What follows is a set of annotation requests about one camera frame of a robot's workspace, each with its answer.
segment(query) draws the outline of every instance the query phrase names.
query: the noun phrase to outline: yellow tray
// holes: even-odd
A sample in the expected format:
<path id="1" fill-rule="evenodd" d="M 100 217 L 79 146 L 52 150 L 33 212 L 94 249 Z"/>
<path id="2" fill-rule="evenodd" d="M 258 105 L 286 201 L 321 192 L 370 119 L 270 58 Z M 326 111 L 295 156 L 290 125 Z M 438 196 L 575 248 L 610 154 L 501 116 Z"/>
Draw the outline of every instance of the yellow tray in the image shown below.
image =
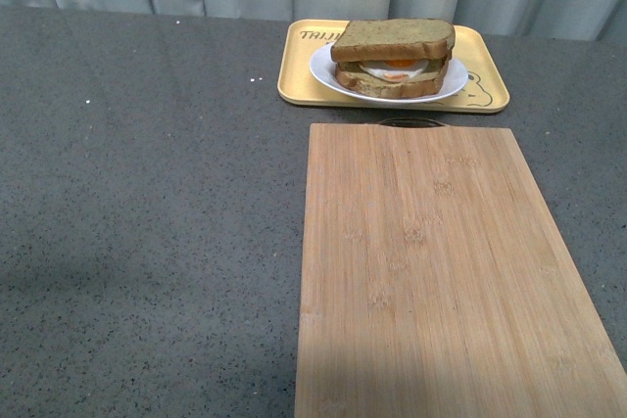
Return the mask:
<path id="1" fill-rule="evenodd" d="M 386 106 L 343 95 L 322 85 L 310 72 L 310 57 L 316 49 L 335 41 L 347 21 L 300 20 L 290 25 L 278 77 L 278 93 L 294 105 L 315 107 L 395 108 L 455 113 L 495 113 L 509 102 L 501 79 L 481 35 L 456 25 L 454 55 L 468 68 L 468 82 L 459 93 L 437 102 Z"/>

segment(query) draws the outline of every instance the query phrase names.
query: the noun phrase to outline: fried egg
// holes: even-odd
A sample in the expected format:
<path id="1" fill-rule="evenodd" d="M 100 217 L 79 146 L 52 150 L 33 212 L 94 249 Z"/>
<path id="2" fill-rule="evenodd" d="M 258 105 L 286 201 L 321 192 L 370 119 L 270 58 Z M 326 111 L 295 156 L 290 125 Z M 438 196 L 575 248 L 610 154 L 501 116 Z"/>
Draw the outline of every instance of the fried egg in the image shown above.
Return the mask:
<path id="1" fill-rule="evenodd" d="M 381 80 L 404 82 L 424 72 L 429 65 L 426 59 L 420 61 L 400 59 L 396 61 L 363 61 L 360 68 Z"/>

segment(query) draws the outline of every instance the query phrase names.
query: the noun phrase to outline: stone countertop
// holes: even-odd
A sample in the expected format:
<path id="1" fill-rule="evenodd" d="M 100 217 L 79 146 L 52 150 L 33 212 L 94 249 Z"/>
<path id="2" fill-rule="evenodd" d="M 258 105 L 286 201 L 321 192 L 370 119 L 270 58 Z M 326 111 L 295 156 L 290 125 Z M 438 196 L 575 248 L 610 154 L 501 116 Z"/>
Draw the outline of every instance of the stone countertop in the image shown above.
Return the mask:
<path id="1" fill-rule="evenodd" d="M 486 36 L 490 116 L 304 108 L 289 24 L 0 9 L 3 416 L 292 416 L 309 126 L 511 128 L 627 364 L 627 50 Z"/>

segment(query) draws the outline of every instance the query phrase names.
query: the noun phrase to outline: bamboo cutting board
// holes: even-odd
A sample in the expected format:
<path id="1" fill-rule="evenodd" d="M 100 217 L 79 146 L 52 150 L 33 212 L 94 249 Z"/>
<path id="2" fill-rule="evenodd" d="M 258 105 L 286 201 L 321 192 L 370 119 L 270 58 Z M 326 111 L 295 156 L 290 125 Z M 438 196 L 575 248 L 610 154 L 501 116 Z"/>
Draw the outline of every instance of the bamboo cutting board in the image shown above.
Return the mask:
<path id="1" fill-rule="evenodd" d="M 295 415 L 627 417 L 508 129 L 312 126 Z"/>

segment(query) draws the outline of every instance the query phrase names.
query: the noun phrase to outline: bread slice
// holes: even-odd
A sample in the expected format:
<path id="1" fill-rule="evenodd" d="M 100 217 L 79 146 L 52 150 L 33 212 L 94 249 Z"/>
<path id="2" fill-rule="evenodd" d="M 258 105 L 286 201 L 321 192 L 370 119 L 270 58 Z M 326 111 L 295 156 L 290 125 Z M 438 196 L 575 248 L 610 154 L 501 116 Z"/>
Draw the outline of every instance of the bread slice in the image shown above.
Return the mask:
<path id="1" fill-rule="evenodd" d="M 455 28 L 439 19 L 351 21 L 331 46 L 336 63 L 438 59 L 455 46 Z"/>
<path id="2" fill-rule="evenodd" d="M 418 98 L 435 95 L 442 88 L 449 68 L 451 53 L 445 58 L 429 62 L 426 71 L 414 80 L 388 82 L 377 78 L 360 68 L 357 63 L 338 63 L 335 78 L 344 88 L 373 98 Z"/>

